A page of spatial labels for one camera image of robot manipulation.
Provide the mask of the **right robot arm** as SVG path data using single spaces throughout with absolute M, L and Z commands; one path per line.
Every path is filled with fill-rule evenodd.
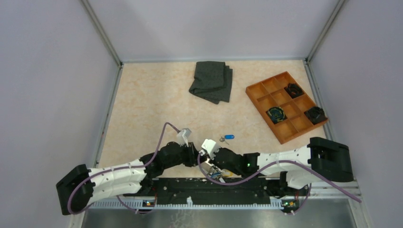
M 333 182 L 354 180 L 349 147 L 320 137 L 312 137 L 308 145 L 285 152 L 240 155 L 219 148 L 212 156 L 212 164 L 243 178 L 284 174 L 278 188 L 285 196 L 320 182 L 322 177 Z

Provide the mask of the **metal key holder plate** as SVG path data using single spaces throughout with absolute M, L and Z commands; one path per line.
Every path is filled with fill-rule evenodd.
M 233 172 L 226 169 L 220 169 L 217 166 L 208 163 L 207 161 L 201 163 L 201 167 L 210 178 L 222 183 L 225 183 L 224 178 L 229 178 L 234 175 Z

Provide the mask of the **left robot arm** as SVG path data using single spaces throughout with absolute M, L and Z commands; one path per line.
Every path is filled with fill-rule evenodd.
M 61 213 L 78 214 L 96 201 L 123 194 L 147 196 L 153 178 L 174 166 L 195 167 L 197 157 L 193 143 L 169 142 L 157 152 L 125 164 L 106 168 L 77 165 L 56 184 Z

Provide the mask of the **small blue tag with ring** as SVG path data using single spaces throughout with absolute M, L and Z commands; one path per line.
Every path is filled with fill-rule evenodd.
M 228 140 L 233 140 L 234 138 L 235 138 L 235 136 L 233 134 L 227 134 L 227 135 L 221 136 L 219 141 L 221 143 L 225 143 L 225 144 L 229 145 Z

